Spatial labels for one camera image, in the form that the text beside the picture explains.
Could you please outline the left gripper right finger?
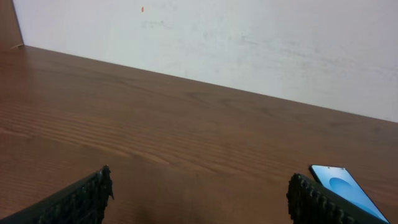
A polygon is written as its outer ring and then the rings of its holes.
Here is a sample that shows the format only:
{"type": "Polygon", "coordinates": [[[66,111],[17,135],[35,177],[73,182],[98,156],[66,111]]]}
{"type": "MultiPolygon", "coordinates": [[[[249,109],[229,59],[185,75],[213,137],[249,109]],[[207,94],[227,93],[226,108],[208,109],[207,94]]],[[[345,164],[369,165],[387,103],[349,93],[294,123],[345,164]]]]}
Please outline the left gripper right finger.
{"type": "Polygon", "coordinates": [[[385,224],[303,174],[291,177],[286,196],[294,224],[385,224]]]}

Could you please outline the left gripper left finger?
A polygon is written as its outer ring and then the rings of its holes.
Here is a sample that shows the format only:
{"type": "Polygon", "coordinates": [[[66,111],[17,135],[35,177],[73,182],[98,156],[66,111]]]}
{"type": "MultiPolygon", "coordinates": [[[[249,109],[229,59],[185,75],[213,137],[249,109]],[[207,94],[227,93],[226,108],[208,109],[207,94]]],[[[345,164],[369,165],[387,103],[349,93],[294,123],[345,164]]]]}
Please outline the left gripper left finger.
{"type": "Polygon", "coordinates": [[[114,198],[109,166],[1,219],[2,224],[101,224],[114,198]]]}

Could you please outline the blue Samsung Galaxy smartphone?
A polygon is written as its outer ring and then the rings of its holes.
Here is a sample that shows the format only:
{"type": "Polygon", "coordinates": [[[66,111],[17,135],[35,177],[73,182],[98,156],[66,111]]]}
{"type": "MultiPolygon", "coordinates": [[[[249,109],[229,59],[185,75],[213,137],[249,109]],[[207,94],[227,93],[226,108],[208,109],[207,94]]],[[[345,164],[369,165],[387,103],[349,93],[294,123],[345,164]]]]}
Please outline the blue Samsung Galaxy smartphone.
{"type": "Polygon", "coordinates": [[[309,170],[318,183],[372,216],[389,223],[351,174],[343,167],[312,164],[309,170]]]}

